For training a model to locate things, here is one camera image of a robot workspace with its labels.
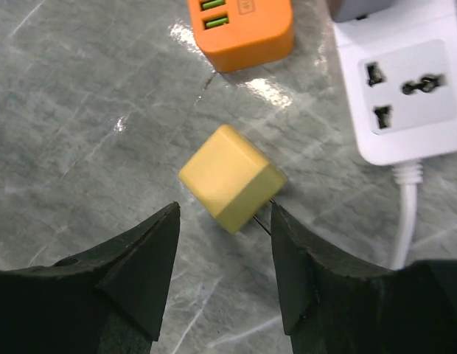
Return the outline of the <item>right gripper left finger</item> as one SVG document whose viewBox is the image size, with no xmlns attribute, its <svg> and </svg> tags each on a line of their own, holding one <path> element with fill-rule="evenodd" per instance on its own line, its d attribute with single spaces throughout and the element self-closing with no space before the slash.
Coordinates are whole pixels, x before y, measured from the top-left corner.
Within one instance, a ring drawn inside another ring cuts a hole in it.
<svg viewBox="0 0 457 354">
<path fill-rule="evenodd" d="M 180 235 L 171 203 L 50 266 L 0 271 L 0 353 L 148 353 Z"/>
</svg>

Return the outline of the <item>white power strip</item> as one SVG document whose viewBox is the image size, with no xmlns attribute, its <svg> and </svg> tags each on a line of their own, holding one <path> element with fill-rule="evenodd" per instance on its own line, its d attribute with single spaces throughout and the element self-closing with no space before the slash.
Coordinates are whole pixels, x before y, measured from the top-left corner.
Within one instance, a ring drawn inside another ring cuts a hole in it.
<svg viewBox="0 0 457 354">
<path fill-rule="evenodd" d="M 457 152 L 457 1 L 393 1 L 333 29 L 364 160 Z"/>
</svg>

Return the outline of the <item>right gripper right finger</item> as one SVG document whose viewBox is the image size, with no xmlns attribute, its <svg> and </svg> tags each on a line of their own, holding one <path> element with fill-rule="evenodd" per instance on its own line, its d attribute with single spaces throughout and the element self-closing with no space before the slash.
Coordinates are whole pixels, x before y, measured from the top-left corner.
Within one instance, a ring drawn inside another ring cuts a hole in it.
<svg viewBox="0 0 457 354">
<path fill-rule="evenodd" d="M 279 204 L 271 245 L 295 353 L 457 353 L 457 260 L 392 271 L 323 239 Z"/>
</svg>

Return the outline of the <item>grey plug adapter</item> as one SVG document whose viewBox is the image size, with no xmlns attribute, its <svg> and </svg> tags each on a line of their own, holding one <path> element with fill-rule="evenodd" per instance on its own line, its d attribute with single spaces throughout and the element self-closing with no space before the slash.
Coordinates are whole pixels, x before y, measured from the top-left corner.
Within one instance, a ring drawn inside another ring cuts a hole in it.
<svg viewBox="0 0 457 354">
<path fill-rule="evenodd" d="M 389 8 L 393 0 L 327 0 L 331 19 L 342 23 Z"/>
</svg>

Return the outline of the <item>orange power strip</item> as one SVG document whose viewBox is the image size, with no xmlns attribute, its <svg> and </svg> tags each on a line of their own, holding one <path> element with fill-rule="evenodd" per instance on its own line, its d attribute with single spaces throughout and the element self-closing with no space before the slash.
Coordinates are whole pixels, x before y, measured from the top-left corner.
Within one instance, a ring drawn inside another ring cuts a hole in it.
<svg viewBox="0 0 457 354">
<path fill-rule="evenodd" d="M 290 0 L 187 2 L 195 42 L 220 73 L 287 57 L 293 50 Z"/>
</svg>

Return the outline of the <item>yellow plug adapter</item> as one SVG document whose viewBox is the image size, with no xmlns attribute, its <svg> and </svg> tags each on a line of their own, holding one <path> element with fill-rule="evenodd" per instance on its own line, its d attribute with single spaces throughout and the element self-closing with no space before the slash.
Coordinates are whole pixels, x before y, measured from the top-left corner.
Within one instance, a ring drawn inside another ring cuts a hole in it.
<svg viewBox="0 0 457 354">
<path fill-rule="evenodd" d="M 230 125 L 221 125 L 181 168 L 178 177 L 231 234 L 240 231 L 287 181 Z"/>
</svg>

